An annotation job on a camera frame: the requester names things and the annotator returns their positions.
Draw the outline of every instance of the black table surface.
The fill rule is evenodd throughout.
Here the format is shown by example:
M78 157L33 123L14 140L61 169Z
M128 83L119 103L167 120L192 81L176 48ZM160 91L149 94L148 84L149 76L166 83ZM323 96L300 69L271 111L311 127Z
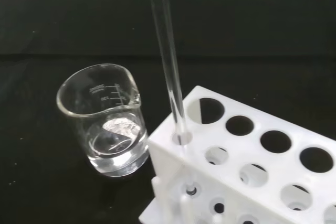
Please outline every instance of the black table surface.
M159 57L8 57L0 64L1 223L138 223L153 198L150 159L119 179L89 164L55 103L72 73L98 63L128 68L148 132L170 112ZM200 85L336 137L333 58L180 58L183 95Z

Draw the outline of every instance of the black cloth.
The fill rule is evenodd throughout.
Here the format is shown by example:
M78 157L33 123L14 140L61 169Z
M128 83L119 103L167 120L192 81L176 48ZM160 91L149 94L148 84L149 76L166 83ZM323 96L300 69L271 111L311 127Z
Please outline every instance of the black cloth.
M8 57L0 63L2 223L138 223L153 198L151 161L129 177L99 174L56 107L60 85L98 63L131 71L149 133L169 114L159 57ZM336 137L333 58L180 58L179 64L184 96L201 85Z
M336 0L170 0L179 55L336 53ZM157 55L150 0L0 0L0 53Z

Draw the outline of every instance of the clear water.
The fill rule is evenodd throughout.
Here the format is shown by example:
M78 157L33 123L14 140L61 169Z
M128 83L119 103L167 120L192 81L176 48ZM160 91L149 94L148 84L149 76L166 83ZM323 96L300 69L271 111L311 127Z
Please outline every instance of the clear water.
M93 124L88 131L88 153L92 165L107 176L124 176L147 159L147 132L138 117L121 113Z

